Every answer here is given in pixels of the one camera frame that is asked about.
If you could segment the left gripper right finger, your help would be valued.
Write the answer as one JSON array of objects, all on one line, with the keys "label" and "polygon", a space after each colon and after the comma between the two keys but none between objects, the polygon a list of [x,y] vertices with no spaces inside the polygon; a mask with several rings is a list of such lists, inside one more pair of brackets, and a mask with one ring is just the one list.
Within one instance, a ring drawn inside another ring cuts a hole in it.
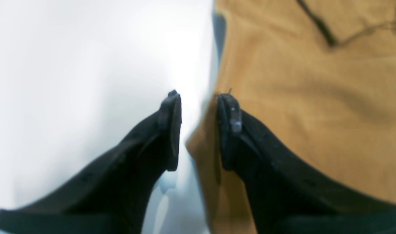
[{"label": "left gripper right finger", "polygon": [[224,169],[244,182],[259,234],[396,234],[396,205],[335,182],[289,150],[230,94],[218,96]]}]

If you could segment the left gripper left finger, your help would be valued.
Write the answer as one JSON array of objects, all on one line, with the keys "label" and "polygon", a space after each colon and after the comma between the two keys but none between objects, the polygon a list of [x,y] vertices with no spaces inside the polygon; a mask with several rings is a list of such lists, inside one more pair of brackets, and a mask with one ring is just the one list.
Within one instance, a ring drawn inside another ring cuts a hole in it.
[{"label": "left gripper left finger", "polygon": [[0,231],[140,234],[156,181],[177,169],[181,123],[181,97],[173,90],[157,112],[60,188],[27,206],[0,209]]}]

